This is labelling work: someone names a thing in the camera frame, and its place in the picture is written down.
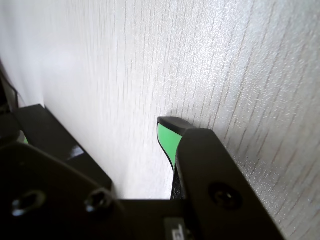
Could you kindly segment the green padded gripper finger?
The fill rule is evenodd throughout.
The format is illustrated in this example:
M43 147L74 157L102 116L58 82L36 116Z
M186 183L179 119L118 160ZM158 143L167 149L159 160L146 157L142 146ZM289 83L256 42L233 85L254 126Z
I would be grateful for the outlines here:
M213 130L197 128L179 117L160 116L157 139L179 178L196 239L283 238Z

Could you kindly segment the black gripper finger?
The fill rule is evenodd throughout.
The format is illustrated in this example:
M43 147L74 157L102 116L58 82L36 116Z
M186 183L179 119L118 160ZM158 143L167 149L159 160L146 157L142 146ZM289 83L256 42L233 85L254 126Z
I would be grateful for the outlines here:
M0 148L3 240L122 240L124 218L110 192L24 143Z

